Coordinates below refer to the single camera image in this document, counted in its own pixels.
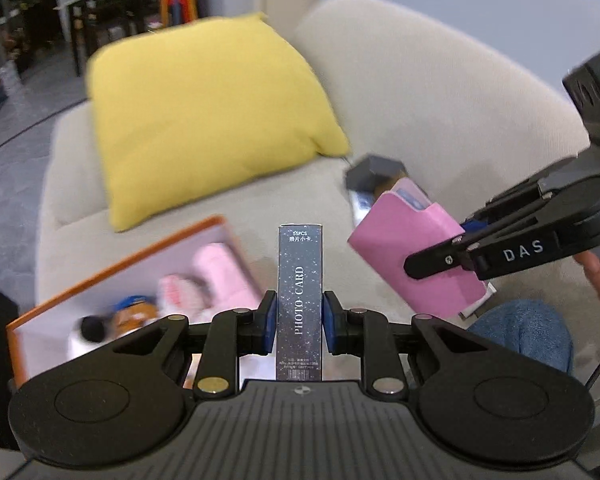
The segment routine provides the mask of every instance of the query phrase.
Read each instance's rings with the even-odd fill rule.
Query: tile floor
[[[21,312],[35,301],[38,209],[55,114],[85,98],[68,51],[33,67],[23,85],[23,95],[9,98],[0,110],[0,145],[13,138],[0,147],[0,290]]]

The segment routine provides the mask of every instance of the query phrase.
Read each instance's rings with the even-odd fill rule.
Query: denim fabric
[[[538,300],[515,300],[501,304],[478,318],[469,332],[570,372],[573,343],[562,316]]]

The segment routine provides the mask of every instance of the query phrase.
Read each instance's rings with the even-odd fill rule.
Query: storage box
[[[280,226],[276,379],[322,380],[322,226]]]
[[[226,220],[221,216],[210,217],[125,258],[9,324],[7,336],[16,384],[20,386],[68,360],[68,335],[79,319],[110,314],[111,307],[127,296],[155,297],[161,277],[191,274],[193,254],[214,242],[222,242],[234,252],[245,277],[260,296],[262,291],[240,254]],[[270,365],[256,367],[269,367],[270,375],[258,378],[273,378],[273,356],[242,359],[269,360]]]

